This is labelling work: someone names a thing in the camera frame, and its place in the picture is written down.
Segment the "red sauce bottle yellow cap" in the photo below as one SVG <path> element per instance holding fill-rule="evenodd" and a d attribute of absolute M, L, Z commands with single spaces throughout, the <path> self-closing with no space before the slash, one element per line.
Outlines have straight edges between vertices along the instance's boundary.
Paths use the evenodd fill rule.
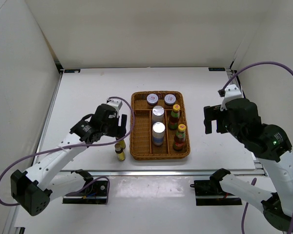
<path fill-rule="evenodd" d="M 186 125 L 179 124 L 176 130 L 174 141 L 173 141 L 173 149 L 176 151 L 180 151 L 183 149 L 185 140 L 186 140 Z"/>

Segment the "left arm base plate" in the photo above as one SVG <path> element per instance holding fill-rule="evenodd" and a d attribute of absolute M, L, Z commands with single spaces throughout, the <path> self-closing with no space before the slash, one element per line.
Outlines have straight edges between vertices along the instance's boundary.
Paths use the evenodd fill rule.
<path fill-rule="evenodd" d="M 108 203 L 110 180 L 106 176 L 93 179 L 91 184 L 81 193 L 76 195 L 64 196 L 62 204 L 78 205 L 106 205 Z"/>

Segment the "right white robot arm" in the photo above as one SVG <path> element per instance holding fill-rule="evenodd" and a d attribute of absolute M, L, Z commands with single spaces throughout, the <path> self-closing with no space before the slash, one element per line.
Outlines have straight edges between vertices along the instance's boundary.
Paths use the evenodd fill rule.
<path fill-rule="evenodd" d="M 218 133 L 230 133 L 252 152 L 264 166 L 275 192 L 256 188 L 219 169 L 209 179 L 215 195 L 233 194 L 254 206 L 277 230 L 293 233 L 293 152 L 285 131 L 273 124 L 262 123 L 257 105 L 246 98 L 237 98 L 224 106 L 204 107 L 206 134 L 216 121 Z"/>

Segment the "white lid jar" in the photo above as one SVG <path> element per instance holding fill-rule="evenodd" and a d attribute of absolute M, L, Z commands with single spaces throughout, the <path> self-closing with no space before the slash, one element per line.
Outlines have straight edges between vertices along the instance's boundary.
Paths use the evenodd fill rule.
<path fill-rule="evenodd" d="M 172 109 L 174 104 L 176 103 L 176 97 L 173 94 L 167 94 L 164 97 L 164 103 L 166 109 Z"/>
<path fill-rule="evenodd" d="M 147 107 L 148 107 L 149 109 L 152 109 L 153 107 L 157 106 L 157 104 L 158 104 L 158 100 L 159 100 L 159 98 L 158 98 L 158 96 L 157 96 L 156 94 L 154 94 L 154 93 L 149 94 L 149 95 L 147 96 L 147 98 L 146 98 L 146 101 L 147 101 Z"/>

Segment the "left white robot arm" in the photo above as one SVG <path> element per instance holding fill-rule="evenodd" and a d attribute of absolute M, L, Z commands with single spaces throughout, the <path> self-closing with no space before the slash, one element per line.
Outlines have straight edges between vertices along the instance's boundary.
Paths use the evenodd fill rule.
<path fill-rule="evenodd" d="M 95 113 L 84 116 L 70 129 L 56 152 L 48 153 L 24 172 L 16 170 L 12 173 L 12 197 L 31 216 L 40 214 L 50 201 L 60 196 L 91 193 L 93 177 L 87 171 L 79 169 L 68 176 L 55 177 L 74 157 L 102 136 L 125 136 L 127 116 L 119 114 L 122 104 L 120 99 L 113 98 L 99 105 Z"/>

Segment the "silver cap shaker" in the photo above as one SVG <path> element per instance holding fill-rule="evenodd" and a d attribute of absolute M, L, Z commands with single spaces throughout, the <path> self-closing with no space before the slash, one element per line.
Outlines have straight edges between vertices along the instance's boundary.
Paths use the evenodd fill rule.
<path fill-rule="evenodd" d="M 152 109 L 152 125 L 154 125 L 156 122 L 164 122 L 164 116 L 165 116 L 165 110 L 162 106 L 154 106 Z"/>
<path fill-rule="evenodd" d="M 152 126 L 152 143 L 160 146 L 164 142 L 166 127 L 162 122 L 156 122 Z"/>

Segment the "small amber bottle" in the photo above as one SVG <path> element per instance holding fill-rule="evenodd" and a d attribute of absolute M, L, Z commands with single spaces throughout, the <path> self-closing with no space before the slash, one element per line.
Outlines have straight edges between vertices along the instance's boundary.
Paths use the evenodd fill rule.
<path fill-rule="evenodd" d="M 125 143 L 124 140 L 120 140 L 118 143 L 121 145 L 121 147 L 122 147 L 123 149 L 126 148 L 126 143 Z"/>
<path fill-rule="evenodd" d="M 121 144 L 116 143 L 114 145 L 115 148 L 115 153 L 117 155 L 117 159 L 119 161 L 124 161 L 126 159 L 125 153 L 124 153 L 124 149 L 122 148 Z"/>

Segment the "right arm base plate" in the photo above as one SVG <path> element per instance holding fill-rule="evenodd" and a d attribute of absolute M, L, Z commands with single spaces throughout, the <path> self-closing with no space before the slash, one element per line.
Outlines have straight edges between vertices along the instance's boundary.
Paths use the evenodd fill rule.
<path fill-rule="evenodd" d="M 240 206 L 242 201 L 235 195 L 217 192 L 209 180 L 195 180 L 190 187 L 194 189 L 196 206 Z"/>

